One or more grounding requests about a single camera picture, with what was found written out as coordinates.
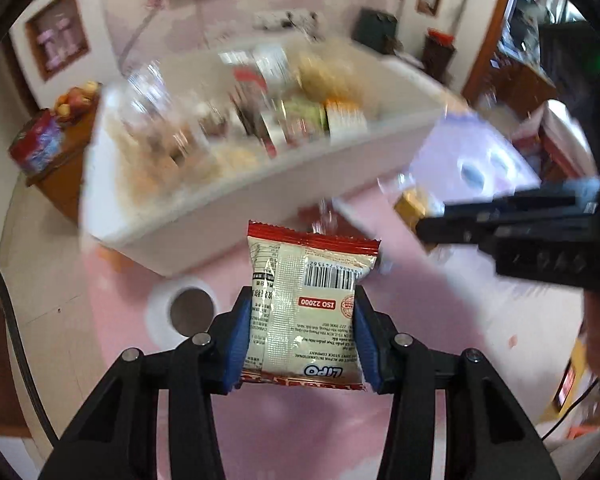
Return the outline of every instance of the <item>styrofoam box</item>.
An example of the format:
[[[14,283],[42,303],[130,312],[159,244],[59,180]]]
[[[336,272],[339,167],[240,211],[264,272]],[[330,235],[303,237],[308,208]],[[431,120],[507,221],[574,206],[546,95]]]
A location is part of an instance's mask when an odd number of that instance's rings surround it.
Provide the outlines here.
[[[107,133],[107,125],[117,115],[121,91],[109,88],[101,100],[86,156],[81,227],[103,245],[158,274],[172,276],[243,241],[249,220],[279,224],[300,207],[349,192],[408,165],[444,113],[443,104],[386,67],[381,56],[348,40],[308,44],[303,38],[285,36],[280,42],[289,53],[309,48],[324,56],[336,54],[350,65],[364,85],[365,113],[369,117],[379,113],[379,120],[369,121],[368,130],[352,130],[342,138],[283,152],[235,178],[130,208],[123,206],[120,196],[118,147]],[[218,52],[232,48],[237,46],[161,60],[160,70],[174,99],[192,88],[206,95],[226,95],[235,82]]]

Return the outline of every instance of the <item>lipo cracker packet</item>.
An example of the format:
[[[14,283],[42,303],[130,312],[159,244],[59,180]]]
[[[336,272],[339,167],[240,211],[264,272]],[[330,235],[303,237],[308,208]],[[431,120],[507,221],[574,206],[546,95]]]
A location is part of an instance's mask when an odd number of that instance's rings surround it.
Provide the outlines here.
[[[242,379],[363,390],[353,340],[356,280],[379,241],[249,223],[250,341]]]

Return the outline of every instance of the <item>power cord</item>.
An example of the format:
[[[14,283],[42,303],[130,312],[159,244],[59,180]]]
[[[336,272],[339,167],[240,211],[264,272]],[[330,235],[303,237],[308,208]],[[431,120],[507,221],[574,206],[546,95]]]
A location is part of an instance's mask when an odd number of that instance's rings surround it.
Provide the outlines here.
[[[140,35],[144,32],[144,30],[149,26],[149,24],[156,17],[158,12],[160,12],[161,10],[162,10],[162,0],[160,0],[160,5],[155,6],[153,9],[151,9],[151,11],[149,11],[149,13],[144,18],[144,20],[142,20],[142,23],[140,23],[138,28],[136,28],[134,33],[131,35],[131,38],[129,38],[129,40],[126,42],[125,47],[122,49],[122,53],[118,57],[118,69],[120,70],[120,73],[122,73],[122,74],[124,73],[123,67],[125,65],[126,58],[128,57],[129,53],[131,52],[131,49],[138,42],[138,38],[140,38]]]
[[[569,415],[578,404],[580,404],[584,399],[587,398],[587,396],[591,393],[593,388],[595,388],[599,382],[599,379],[593,381],[590,384],[590,386],[585,390],[585,392],[580,397],[578,397],[578,399],[571,406],[569,406],[567,411],[564,412],[564,415],[561,416],[560,420],[556,422],[555,425],[547,433],[545,433],[544,437],[542,437],[543,442],[549,435],[551,435],[555,430],[558,429],[558,426],[560,426],[564,422],[564,419],[567,418],[567,415]]]
[[[11,344],[13,345],[13,353],[16,356],[18,368],[22,375],[22,380],[29,394],[29,399],[33,405],[33,411],[36,412],[36,416],[40,421],[42,429],[45,431],[46,437],[48,438],[51,446],[55,447],[58,444],[58,436],[54,427],[51,425],[51,421],[46,414],[45,407],[42,405],[40,395],[36,388],[36,383],[33,380],[33,375],[27,362],[27,355],[24,352],[24,346],[22,339],[20,338],[20,330],[18,329],[18,321],[16,320],[15,312],[13,311],[13,303],[11,303],[11,297],[7,290],[7,285],[4,283],[4,278],[0,272],[0,303],[2,304],[2,310],[4,311],[4,320],[7,323],[7,329],[9,337],[11,338]]]

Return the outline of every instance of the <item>wooden door frame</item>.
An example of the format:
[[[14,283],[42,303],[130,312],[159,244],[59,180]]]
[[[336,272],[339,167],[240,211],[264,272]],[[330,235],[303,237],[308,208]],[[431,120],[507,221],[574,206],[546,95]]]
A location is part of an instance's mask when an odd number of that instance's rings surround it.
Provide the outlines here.
[[[507,9],[507,3],[509,0],[496,0],[496,5],[491,15],[491,21],[487,28],[487,33],[484,36],[484,41],[478,56],[475,58],[474,66],[469,72],[469,77],[464,84],[462,89],[462,97],[464,97],[469,104],[473,104],[482,87],[484,78],[489,70],[491,57],[495,52],[498,42],[502,37],[502,27],[504,24],[504,12]]]

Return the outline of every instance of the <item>white circle with grey center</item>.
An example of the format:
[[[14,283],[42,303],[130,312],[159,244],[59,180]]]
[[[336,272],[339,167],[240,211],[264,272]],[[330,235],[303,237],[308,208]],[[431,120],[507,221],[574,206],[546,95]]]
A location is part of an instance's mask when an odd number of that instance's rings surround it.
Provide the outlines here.
[[[154,286],[144,323],[151,340],[164,351],[206,332],[217,313],[218,298],[211,287],[194,276],[183,276]]]

